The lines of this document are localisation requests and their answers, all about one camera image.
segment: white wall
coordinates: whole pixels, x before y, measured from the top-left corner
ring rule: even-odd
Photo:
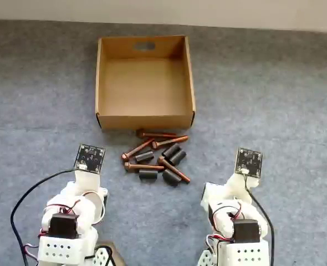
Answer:
[[[0,0],[0,19],[327,32],[327,0]]]

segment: box handle hole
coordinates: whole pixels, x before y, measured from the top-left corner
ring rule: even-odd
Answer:
[[[154,42],[137,42],[134,44],[134,49],[141,52],[155,50],[155,47]]]

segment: white bracket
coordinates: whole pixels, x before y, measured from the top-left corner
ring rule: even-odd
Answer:
[[[110,260],[107,263],[107,260],[109,260],[109,254],[107,249],[105,248],[99,248],[95,254],[95,257],[93,258],[93,266],[113,266],[112,261]]]
[[[213,255],[210,251],[204,250],[198,260],[197,266],[213,266]]]

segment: wire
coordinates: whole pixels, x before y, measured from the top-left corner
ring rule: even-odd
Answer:
[[[18,200],[18,202],[16,203],[16,205],[14,206],[13,210],[12,210],[12,213],[11,213],[11,227],[12,227],[12,230],[13,230],[13,233],[14,235],[16,236],[17,238],[17,241],[18,241],[18,244],[19,244],[19,248],[21,249],[21,253],[22,253],[22,257],[23,257],[23,263],[25,266],[28,266],[28,261],[27,261],[27,254],[26,254],[26,249],[24,248],[24,245],[23,245],[23,242],[22,242],[22,239],[16,229],[16,226],[14,225],[14,215],[16,213],[16,210],[18,209],[19,205],[21,205],[21,203],[24,201],[24,199],[36,188],[38,187],[39,185],[41,185],[42,183],[48,181],[49,179],[52,179],[53,177],[55,176],[59,176],[63,173],[70,173],[70,172],[73,172],[73,171],[76,171],[78,169],[68,169],[68,170],[64,170],[64,171],[60,171],[58,173],[55,173],[51,176],[48,176],[42,180],[40,180],[39,182],[37,182],[36,184],[34,184],[29,190],[27,190],[25,192],[25,194],[23,194],[23,196]]]
[[[73,208],[74,208],[74,207],[76,206],[76,204],[79,203],[80,201],[81,201],[80,199],[78,199],[77,201],[75,201],[75,203],[72,205],[72,207],[70,207],[70,206],[68,206],[68,205],[65,205],[65,204],[60,204],[60,203],[49,204],[49,205],[47,205],[47,206],[44,208],[44,211],[46,211],[46,209],[47,209],[48,207],[59,206],[59,207],[61,207],[60,210],[61,210],[62,208],[65,209],[65,213],[69,213],[69,212],[72,211],[72,212],[76,215],[76,213],[74,212]]]
[[[29,247],[29,248],[39,248],[39,246],[38,245],[32,245],[32,244],[30,244],[30,243],[27,243],[27,244],[25,244],[24,245],[24,252],[26,253],[26,255],[28,255],[29,257],[31,257],[32,259],[34,259],[37,263],[38,263],[38,258],[37,258],[37,256],[36,255],[34,255],[34,254],[32,254],[28,249],[27,249],[27,247]]]
[[[96,191],[86,191],[86,192],[83,193],[81,196],[86,196],[86,195],[91,194],[91,193],[96,194],[96,195],[98,196],[100,202],[102,203],[102,214],[101,214],[101,217],[100,217],[96,222],[94,222],[94,223],[92,224],[92,225],[94,226],[95,224],[98,224],[98,223],[100,223],[100,222],[103,220],[103,218],[104,218],[104,213],[105,213],[105,206],[104,206],[104,201],[102,200],[102,197],[101,197],[101,196],[98,194],[98,192],[96,192]]]
[[[235,215],[232,217],[232,219],[236,219],[239,215],[240,215],[240,213],[241,213],[241,215],[242,215],[242,217],[245,219],[245,215],[241,212],[241,204],[240,204],[240,209],[238,209],[238,208],[236,208],[236,207],[234,207],[234,206],[230,206],[230,205],[224,205],[224,206],[222,206],[222,207],[219,207],[219,208],[217,208],[214,212],[213,212],[213,215],[212,215],[212,217],[213,217],[213,228],[214,228],[214,230],[215,231],[218,231],[218,229],[216,228],[216,223],[215,223],[215,214],[218,212],[218,211],[220,211],[221,209],[224,209],[224,208],[228,208],[228,207],[230,207],[230,208],[234,208],[234,209],[236,209],[236,213],[235,213]]]
[[[243,175],[245,179],[245,190],[250,195],[252,200],[257,204],[258,208],[262,211],[263,215],[265,216],[269,227],[270,227],[270,266],[273,266],[274,264],[274,227],[272,224],[272,221],[269,219],[267,213],[265,212],[264,208],[259,204],[257,199],[252,195],[251,191],[247,188],[247,175]]]
[[[221,234],[208,234],[207,236],[206,236],[206,244],[207,244],[207,246],[208,246],[208,248],[210,249],[210,251],[211,251],[211,253],[213,254],[213,255],[216,255],[216,252],[215,252],[215,250],[213,249],[213,247],[210,245],[210,243],[209,243],[209,239],[211,239],[211,240],[215,240],[215,239],[217,239],[218,240],[218,242],[217,242],[217,249],[218,249],[218,244],[220,243],[220,242],[230,242],[230,238],[225,238],[224,236],[222,236]]]

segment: black cable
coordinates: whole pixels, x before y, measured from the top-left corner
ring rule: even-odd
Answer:
[[[245,179],[245,190],[250,195],[252,200],[257,204],[258,208],[262,211],[263,215],[265,216],[265,218],[269,224],[269,227],[270,227],[270,266],[273,266],[273,264],[274,264],[274,227],[273,227],[272,221],[269,219],[264,208],[261,206],[261,204],[259,204],[257,199],[252,195],[251,191],[247,188],[247,176],[246,175],[244,175],[244,179]]]
[[[116,266],[115,265],[115,261],[113,260],[113,250],[108,245],[99,245],[99,246],[95,247],[94,254],[91,255],[91,256],[86,256],[85,259],[93,259],[93,258],[95,258],[96,257],[96,252],[100,248],[105,248],[107,250],[107,252],[108,252],[108,259],[107,259],[107,262],[106,262],[106,264],[104,266],[108,266],[109,262],[112,262],[113,266]]]
[[[40,180],[39,182],[37,182],[35,185],[33,185],[29,190],[26,191],[26,193],[18,200],[17,204],[14,206],[13,210],[12,210],[12,213],[11,213],[11,227],[12,227],[12,230],[13,230],[13,233],[14,235],[16,236],[17,238],[17,241],[18,241],[18,244],[19,244],[19,248],[21,249],[21,252],[22,252],[22,257],[23,257],[23,263],[25,266],[28,266],[28,261],[27,261],[27,256],[25,254],[25,250],[24,250],[24,245],[23,245],[23,242],[22,242],[22,239],[16,229],[16,226],[14,225],[14,214],[16,213],[16,210],[18,209],[19,205],[21,205],[21,203],[23,202],[23,200],[36,188],[38,187],[39,185],[41,185],[42,183],[48,181],[49,179],[52,179],[53,177],[55,176],[58,176],[58,175],[61,175],[63,173],[70,173],[70,172],[73,172],[73,171],[76,171],[78,169],[68,169],[68,170],[64,170],[64,171],[60,171],[52,176],[49,176],[47,178],[44,178],[42,180]]]

